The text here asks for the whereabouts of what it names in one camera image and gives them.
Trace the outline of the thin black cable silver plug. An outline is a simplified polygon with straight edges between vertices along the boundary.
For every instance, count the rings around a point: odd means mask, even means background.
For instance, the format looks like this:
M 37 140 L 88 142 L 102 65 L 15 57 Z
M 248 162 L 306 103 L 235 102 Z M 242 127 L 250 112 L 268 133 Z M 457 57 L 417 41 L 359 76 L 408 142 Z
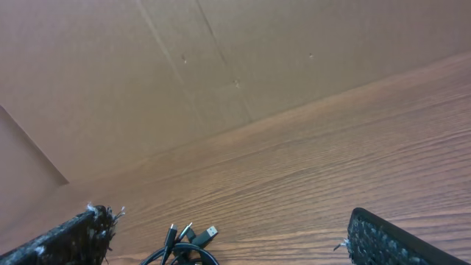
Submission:
M 190 222 L 188 225 L 186 225 L 183 230 L 180 232 L 180 234 L 176 237 L 176 239 L 174 240 L 174 243 L 179 243 L 181 242 L 185 236 L 187 235 L 188 231 L 191 229 L 191 226 L 192 226 L 192 222 Z

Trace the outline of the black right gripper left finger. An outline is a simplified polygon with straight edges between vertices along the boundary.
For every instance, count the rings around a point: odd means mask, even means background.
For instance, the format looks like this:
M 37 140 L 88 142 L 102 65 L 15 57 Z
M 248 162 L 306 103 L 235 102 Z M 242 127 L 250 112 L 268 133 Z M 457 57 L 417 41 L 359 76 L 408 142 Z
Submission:
M 101 264 L 124 214 L 124 209 L 114 213 L 110 207 L 89 204 L 67 222 L 2 254 L 1 265 Z

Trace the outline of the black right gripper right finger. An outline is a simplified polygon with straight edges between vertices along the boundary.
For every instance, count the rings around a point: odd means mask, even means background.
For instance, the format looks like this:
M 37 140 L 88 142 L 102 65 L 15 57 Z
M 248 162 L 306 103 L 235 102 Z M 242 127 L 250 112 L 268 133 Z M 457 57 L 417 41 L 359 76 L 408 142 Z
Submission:
M 340 247 L 355 265 L 470 265 L 364 208 L 353 209 Z

